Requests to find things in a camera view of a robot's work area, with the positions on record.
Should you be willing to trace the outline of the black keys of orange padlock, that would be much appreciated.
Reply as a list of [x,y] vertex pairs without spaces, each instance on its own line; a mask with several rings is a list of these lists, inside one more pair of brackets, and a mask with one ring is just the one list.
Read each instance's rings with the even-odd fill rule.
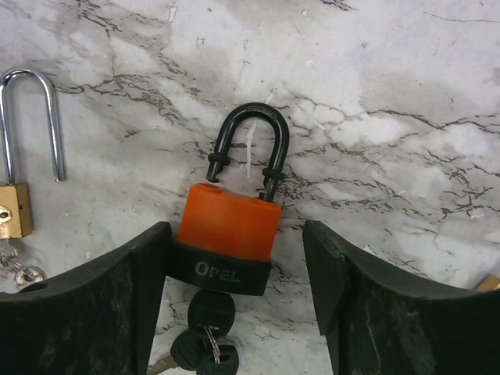
[[234,324],[233,298],[217,291],[198,291],[188,307],[188,329],[173,341],[170,353],[148,368],[148,374],[172,369],[193,371],[197,375],[233,375],[239,369],[238,350],[232,344],[220,344]]

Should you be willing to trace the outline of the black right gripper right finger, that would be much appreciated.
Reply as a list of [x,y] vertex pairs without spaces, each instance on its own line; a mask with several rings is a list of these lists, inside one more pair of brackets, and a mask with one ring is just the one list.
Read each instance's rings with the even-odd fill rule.
[[320,221],[305,223],[302,240],[334,373],[498,373],[498,291],[419,277]]

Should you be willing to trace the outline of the brass long-shackle padlock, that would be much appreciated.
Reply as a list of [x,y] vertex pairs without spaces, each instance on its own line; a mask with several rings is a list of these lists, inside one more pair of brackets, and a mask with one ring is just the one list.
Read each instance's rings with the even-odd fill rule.
[[475,291],[486,292],[498,290],[500,288],[500,277],[488,275],[476,287]]

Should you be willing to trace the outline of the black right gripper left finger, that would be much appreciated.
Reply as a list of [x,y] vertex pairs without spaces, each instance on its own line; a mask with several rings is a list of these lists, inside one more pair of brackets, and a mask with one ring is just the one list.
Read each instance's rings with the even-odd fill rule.
[[145,374],[172,230],[158,222],[126,244],[1,295],[3,374]]

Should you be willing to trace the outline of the orange black padlock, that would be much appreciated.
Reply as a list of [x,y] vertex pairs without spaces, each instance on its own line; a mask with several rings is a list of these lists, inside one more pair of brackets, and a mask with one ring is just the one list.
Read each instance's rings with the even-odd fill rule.
[[[217,186],[230,165],[230,145],[238,126],[250,118],[266,121],[274,131],[270,161],[262,172],[258,197]],[[204,183],[191,186],[180,228],[168,251],[166,275],[200,288],[236,295],[262,296],[270,276],[272,251],[281,217],[274,202],[284,179],[289,128],[281,113],[261,102],[238,106],[223,121]]]

